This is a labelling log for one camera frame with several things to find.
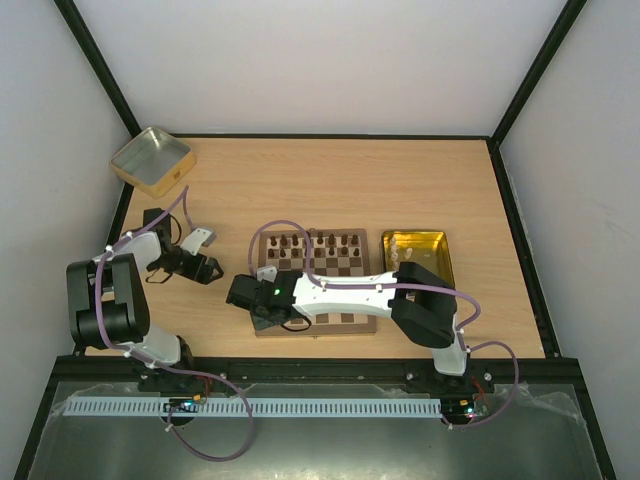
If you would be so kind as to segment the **wooden chess board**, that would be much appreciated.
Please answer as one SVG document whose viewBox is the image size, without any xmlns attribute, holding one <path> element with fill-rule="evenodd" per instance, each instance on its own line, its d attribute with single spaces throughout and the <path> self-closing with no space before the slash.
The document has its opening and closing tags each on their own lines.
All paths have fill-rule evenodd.
<svg viewBox="0 0 640 480">
<path fill-rule="evenodd" d="M 363 229 L 309 230 L 311 271 L 320 276 L 361 277 L 370 273 L 366 231 Z M 259 234 L 257 267 L 279 271 L 302 271 L 306 245 L 297 230 L 264 231 Z M 376 318 L 364 314 L 324 313 L 306 321 L 293 319 L 283 326 L 268 327 L 258 337 L 373 335 Z"/>
</svg>

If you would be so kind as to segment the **gold tin with white pieces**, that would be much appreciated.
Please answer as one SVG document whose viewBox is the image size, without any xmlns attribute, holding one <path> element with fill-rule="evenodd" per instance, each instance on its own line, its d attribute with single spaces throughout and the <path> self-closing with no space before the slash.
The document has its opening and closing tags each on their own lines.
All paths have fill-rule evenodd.
<svg viewBox="0 0 640 480">
<path fill-rule="evenodd" d="M 417 263 L 455 286 L 446 233 L 435 230 L 385 231 L 381 236 L 381 256 L 386 271 L 397 271 L 402 262 Z"/>
</svg>

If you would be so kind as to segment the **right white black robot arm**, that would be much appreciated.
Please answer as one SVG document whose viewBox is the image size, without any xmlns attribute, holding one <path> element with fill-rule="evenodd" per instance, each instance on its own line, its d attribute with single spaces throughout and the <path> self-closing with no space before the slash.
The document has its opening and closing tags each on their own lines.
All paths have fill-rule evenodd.
<svg viewBox="0 0 640 480">
<path fill-rule="evenodd" d="M 226 303 L 249 313 L 254 329 L 324 314 L 388 318 L 414 344 L 431 351 L 438 384 L 460 390 L 471 379 L 455 330 L 458 292 L 415 262 L 395 272 L 360 277 L 278 271 L 234 277 Z"/>
</svg>

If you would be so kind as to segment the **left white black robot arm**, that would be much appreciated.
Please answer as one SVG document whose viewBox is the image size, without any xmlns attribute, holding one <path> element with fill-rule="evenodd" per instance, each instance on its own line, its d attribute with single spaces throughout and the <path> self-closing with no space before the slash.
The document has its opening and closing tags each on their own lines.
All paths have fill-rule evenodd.
<svg viewBox="0 0 640 480">
<path fill-rule="evenodd" d="M 174 237 L 181 224 L 161 208 L 148 209 L 143 226 L 125 233 L 115 245 L 90 260 L 66 268 L 70 333 L 81 349 L 115 349 L 141 360 L 149 369 L 194 368 L 186 341 L 152 324 L 141 275 L 162 270 L 167 279 L 180 276 L 208 285 L 224 276 L 217 259 L 200 249 L 214 232 L 190 228 Z"/>
</svg>

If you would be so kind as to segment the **empty gold square tin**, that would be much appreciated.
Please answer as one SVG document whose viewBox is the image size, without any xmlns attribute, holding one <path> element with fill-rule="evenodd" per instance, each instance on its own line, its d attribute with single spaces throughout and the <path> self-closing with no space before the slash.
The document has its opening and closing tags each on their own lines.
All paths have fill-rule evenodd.
<svg viewBox="0 0 640 480">
<path fill-rule="evenodd" d="M 167 194 L 195 165 L 192 148 L 157 127 L 147 127 L 110 160 L 116 175 L 151 198 Z"/>
</svg>

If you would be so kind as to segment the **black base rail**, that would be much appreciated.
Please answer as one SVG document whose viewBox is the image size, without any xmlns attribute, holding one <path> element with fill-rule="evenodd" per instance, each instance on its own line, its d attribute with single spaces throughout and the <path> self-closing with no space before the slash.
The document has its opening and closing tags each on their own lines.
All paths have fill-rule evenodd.
<svg viewBox="0 0 640 480">
<path fill-rule="evenodd" d="M 229 393 L 223 379 L 245 388 L 267 384 L 395 385 L 411 393 L 491 392 L 499 375 L 491 364 L 472 360 L 461 377 L 436 371 L 430 359 L 348 360 L 198 357 L 187 375 L 152 370 L 133 359 L 100 356 L 61 356 L 53 367 L 53 382 L 132 382 L 144 392 Z"/>
</svg>

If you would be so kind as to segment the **black frame post left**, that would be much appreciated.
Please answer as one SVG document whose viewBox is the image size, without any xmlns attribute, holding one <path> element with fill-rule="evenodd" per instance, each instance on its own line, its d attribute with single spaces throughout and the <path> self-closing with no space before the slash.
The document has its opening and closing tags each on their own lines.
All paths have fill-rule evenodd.
<svg viewBox="0 0 640 480">
<path fill-rule="evenodd" d="M 131 137 L 135 137 L 142 131 L 142 128 L 76 3 L 72 0 L 54 0 L 54 4 L 94 71 L 124 127 Z"/>
</svg>

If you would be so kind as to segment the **black frame post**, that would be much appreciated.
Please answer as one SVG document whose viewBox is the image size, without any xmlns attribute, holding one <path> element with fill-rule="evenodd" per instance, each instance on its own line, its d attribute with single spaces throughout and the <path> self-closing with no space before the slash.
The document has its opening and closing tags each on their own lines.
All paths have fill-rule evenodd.
<svg viewBox="0 0 640 480">
<path fill-rule="evenodd" d="M 72 0 L 54 0 L 54 4 L 94 71 L 124 127 L 131 137 L 135 137 L 142 131 L 142 128 L 76 3 Z"/>
<path fill-rule="evenodd" d="M 492 148 L 498 148 L 506 139 L 587 3 L 587 0 L 568 0 L 565 2 L 491 135 L 489 145 Z"/>
</svg>

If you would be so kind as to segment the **black frame post right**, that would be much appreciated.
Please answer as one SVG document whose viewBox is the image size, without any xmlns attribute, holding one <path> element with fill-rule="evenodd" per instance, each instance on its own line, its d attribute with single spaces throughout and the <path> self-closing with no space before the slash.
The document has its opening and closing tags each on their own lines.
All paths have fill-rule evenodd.
<svg viewBox="0 0 640 480">
<path fill-rule="evenodd" d="M 568 0 L 565 2 L 491 135 L 489 145 L 492 148 L 498 148 L 506 139 L 587 3 L 587 0 Z"/>
</svg>

